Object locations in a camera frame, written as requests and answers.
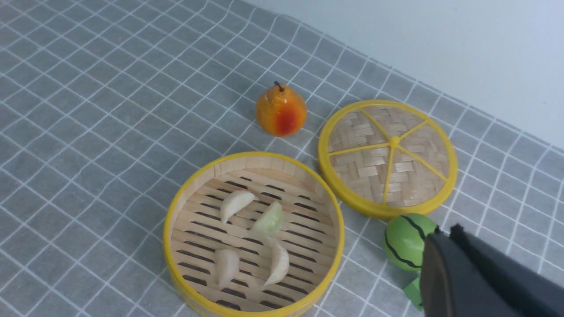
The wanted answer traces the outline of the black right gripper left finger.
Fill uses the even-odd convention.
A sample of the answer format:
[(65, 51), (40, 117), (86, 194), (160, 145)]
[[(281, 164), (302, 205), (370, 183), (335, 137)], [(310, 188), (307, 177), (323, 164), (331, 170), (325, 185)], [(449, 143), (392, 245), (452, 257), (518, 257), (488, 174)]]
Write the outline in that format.
[(426, 317), (519, 317), (463, 250), (439, 229), (427, 235), (420, 277)]

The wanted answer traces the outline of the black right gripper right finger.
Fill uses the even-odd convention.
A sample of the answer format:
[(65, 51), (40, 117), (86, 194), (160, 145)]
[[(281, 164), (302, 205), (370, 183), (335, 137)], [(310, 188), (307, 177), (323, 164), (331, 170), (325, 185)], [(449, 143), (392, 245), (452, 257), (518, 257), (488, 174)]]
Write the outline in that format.
[(465, 253), (490, 287), (524, 317), (561, 317), (563, 288), (515, 259), (466, 233), (460, 224), (449, 238)]

